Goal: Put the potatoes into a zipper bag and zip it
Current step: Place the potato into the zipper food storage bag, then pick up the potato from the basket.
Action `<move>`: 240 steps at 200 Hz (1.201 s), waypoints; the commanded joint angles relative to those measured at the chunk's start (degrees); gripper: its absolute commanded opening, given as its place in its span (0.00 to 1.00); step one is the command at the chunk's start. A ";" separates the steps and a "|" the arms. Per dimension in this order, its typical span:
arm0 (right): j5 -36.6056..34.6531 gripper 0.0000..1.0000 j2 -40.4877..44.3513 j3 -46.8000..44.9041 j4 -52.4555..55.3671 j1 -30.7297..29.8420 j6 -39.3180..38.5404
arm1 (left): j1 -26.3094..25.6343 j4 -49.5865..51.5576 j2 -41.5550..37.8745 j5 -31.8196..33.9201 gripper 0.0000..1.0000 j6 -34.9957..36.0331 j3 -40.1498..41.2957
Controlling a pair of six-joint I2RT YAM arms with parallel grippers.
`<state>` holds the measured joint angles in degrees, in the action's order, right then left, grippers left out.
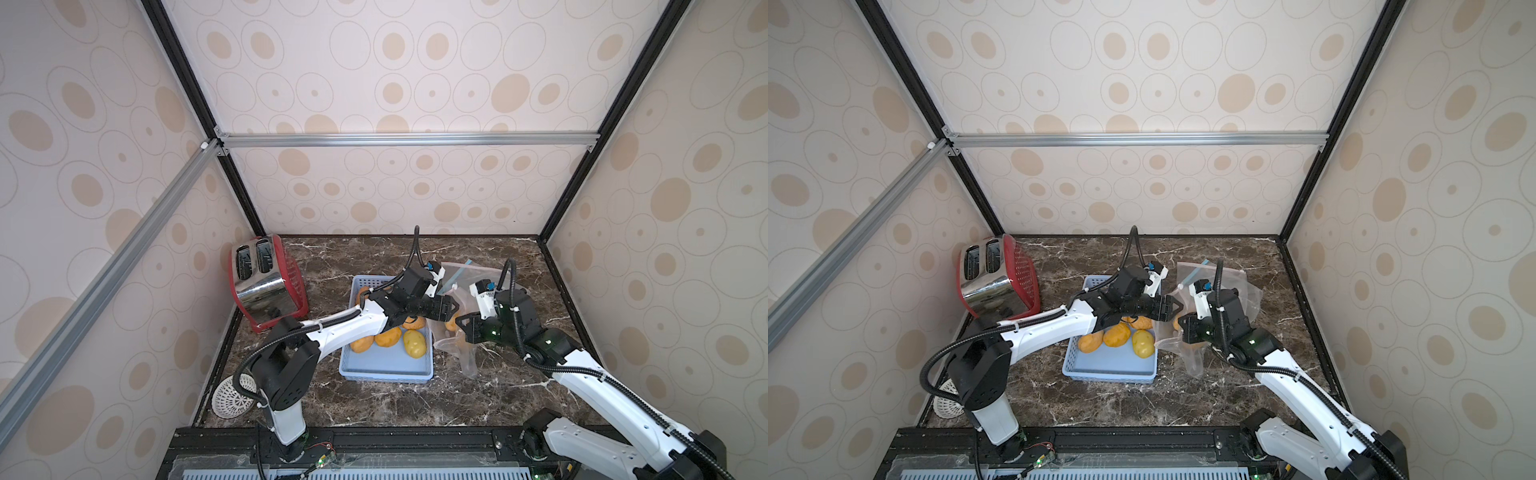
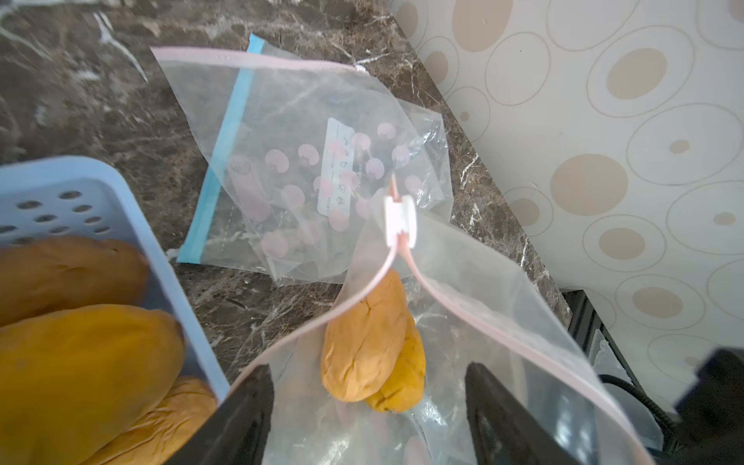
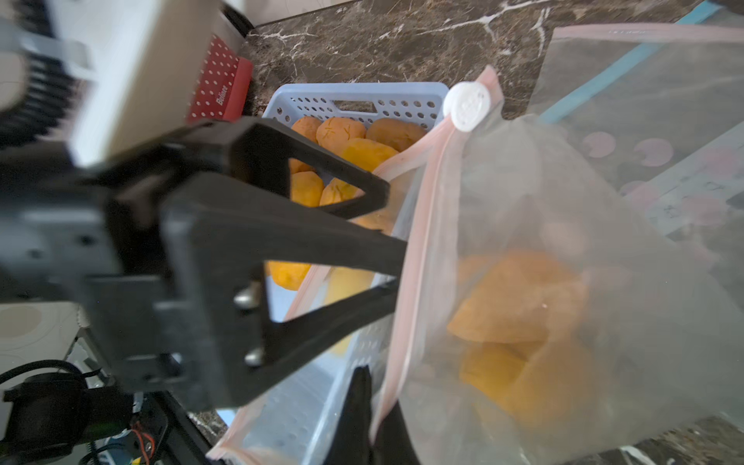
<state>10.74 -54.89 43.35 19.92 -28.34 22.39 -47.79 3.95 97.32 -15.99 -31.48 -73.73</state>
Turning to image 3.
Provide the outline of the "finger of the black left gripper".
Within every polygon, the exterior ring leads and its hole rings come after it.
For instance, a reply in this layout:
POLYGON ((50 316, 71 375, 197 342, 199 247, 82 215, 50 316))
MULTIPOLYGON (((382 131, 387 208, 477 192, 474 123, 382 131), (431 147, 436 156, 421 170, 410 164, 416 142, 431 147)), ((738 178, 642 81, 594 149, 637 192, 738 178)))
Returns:
POLYGON ((349 333, 389 315, 406 244, 263 189, 203 172, 168 197, 161 234, 172 267, 177 337, 192 410, 256 399, 349 333), (323 265, 391 282, 279 323, 269 284, 298 292, 323 265))
POLYGON ((361 217, 388 204, 389 184, 385 180, 273 119, 244 116, 236 122, 202 123, 179 132, 174 144, 206 170, 286 198, 290 196, 290 161, 304 162, 362 191, 354 199, 321 208, 339 218, 361 217))

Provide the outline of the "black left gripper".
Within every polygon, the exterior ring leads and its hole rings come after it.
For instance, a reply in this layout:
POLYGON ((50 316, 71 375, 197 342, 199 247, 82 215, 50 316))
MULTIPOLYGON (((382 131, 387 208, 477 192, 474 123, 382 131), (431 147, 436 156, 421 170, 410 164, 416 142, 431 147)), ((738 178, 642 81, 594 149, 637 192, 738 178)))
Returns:
POLYGON ((1 151, 1 300, 78 303, 104 363, 122 384, 174 379, 174 350, 156 306, 170 269, 156 226, 122 200, 141 174, 95 174, 63 143, 1 151))

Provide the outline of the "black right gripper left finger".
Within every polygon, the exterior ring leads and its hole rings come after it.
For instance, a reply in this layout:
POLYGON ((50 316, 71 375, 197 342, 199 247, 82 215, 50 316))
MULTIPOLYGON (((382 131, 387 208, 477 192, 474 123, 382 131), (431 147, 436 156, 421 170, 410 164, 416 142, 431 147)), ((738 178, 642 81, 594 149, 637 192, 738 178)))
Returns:
POLYGON ((331 447, 323 465, 367 465, 371 461, 372 375, 357 367, 350 381, 331 447))

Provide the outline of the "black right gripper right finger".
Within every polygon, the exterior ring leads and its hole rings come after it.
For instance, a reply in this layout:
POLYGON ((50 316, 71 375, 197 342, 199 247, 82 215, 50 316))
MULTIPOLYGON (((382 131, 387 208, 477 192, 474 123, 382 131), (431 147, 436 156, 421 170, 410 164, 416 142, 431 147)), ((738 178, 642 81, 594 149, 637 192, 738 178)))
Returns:
POLYGON ((374 445, 374 463, 420 465, 399 402, 394 405, 378 430, 374 445))

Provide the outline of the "clear zipper bag pink strip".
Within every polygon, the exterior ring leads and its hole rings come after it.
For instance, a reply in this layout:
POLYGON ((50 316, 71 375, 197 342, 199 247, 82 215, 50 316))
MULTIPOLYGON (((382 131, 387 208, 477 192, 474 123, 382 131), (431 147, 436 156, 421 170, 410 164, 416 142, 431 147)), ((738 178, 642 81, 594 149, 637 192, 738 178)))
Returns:
POLYGON ((401 409, 424 464, 556 464, 743 422, 743 62, 665 46, 555 61, 507 120, 492 68, 379 168, 420 171, 363 439, 401 409))

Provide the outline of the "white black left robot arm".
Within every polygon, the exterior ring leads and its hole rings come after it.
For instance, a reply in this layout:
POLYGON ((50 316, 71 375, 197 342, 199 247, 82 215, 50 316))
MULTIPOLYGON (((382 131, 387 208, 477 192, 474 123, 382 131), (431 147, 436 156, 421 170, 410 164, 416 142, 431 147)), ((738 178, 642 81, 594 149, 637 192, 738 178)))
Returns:
POLYGON ((265 264, 397 277, 355 224, 389 184, 268 118, 188 126, 217 1, 17 1, 25 67, 1 114, 1 299, 70 301, 127 391, 238 407, 393 313, 396 281, 286 323, 265 264))

